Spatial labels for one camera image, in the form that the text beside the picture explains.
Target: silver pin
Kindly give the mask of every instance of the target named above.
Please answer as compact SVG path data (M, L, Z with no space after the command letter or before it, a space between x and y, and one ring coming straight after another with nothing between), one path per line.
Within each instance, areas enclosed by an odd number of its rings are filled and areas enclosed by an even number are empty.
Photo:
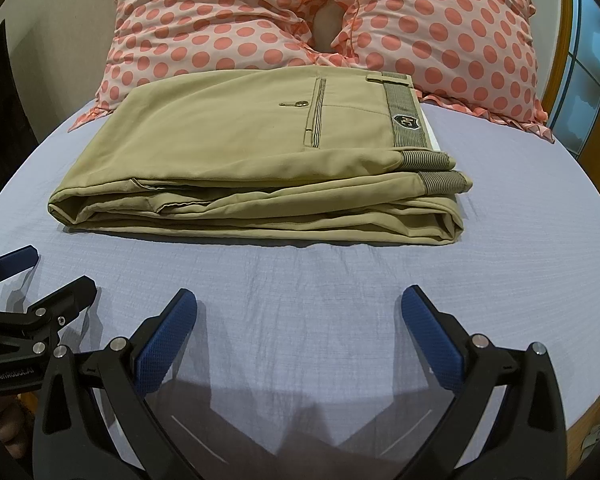
M64 345L56 346L56 349L54 350L54 357L57 357L59 359L61 357L64 357L65 354L66 354L66 346L64 346Z
M471 338L471 342L477 348L487 348L489 346L489 338L484 334L475 334Z
M115 351L119 352L126 346L126 339L123 337L117 337L109 343L109 347Z
M546 346L544 346L541 342L536 341L531 344L531 349L538 355L546 354Z

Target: pillow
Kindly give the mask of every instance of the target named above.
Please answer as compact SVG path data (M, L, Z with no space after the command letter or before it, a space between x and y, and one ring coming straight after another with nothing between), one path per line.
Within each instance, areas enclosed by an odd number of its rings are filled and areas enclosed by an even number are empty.
M96 103L72 129L109 113L135 87L228 68L311 64L305 18L325 0L116 0L113 42Z
M553 141L536 96L531 0L337 0L325 64L411 75L421 100Z

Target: white bed sheet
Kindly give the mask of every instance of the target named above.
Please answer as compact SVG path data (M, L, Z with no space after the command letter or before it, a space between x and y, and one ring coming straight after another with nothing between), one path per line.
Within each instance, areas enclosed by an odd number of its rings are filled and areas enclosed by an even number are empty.
M87 351L131 335L190 288L198 322L150 403L208 480L396 474L450 399L400 319L413 283L469 333L510 348L544 342L570 425L600 394L600 196L559 144L423 109L474 180L459 197L466 230L450 246L68 232L46 202L106 120L67 133L69 118L0 193L0 253L32 244L41 255L0 283L0 310L20 312L86 274L96 303L62 341Z

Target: blue gripper pad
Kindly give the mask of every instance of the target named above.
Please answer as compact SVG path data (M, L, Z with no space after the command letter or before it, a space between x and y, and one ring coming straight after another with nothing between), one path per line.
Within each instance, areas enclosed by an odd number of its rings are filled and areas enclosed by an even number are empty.
M142 325L158 324L146 344L139 349L134 363L134 386L141 397L160 388L184 339L196 323L198 304L193 292L181 288L162 314Z
M30 269L38 262L38 259L38 251L30 245L0 256L0 282L23 270Z
M416 338L438 383L457 395L464 383L462 355L414 286L402 294L401 307L402 318Z

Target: finger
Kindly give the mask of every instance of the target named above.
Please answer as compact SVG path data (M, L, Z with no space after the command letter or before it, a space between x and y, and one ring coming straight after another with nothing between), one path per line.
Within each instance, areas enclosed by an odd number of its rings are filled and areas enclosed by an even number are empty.
M27 448L29 447L29 437L27 436L27 432L22 430L19 434L16 435L10 443L6 446L7 451L11 456L13 456L16 460L22 458L27 452Z
M8 442L20 433L24 425L24 413L17 402L11 404L0 417L0 440Z
M14 396L0 397L0 413L2 413L12 402L15 402L15 399Z

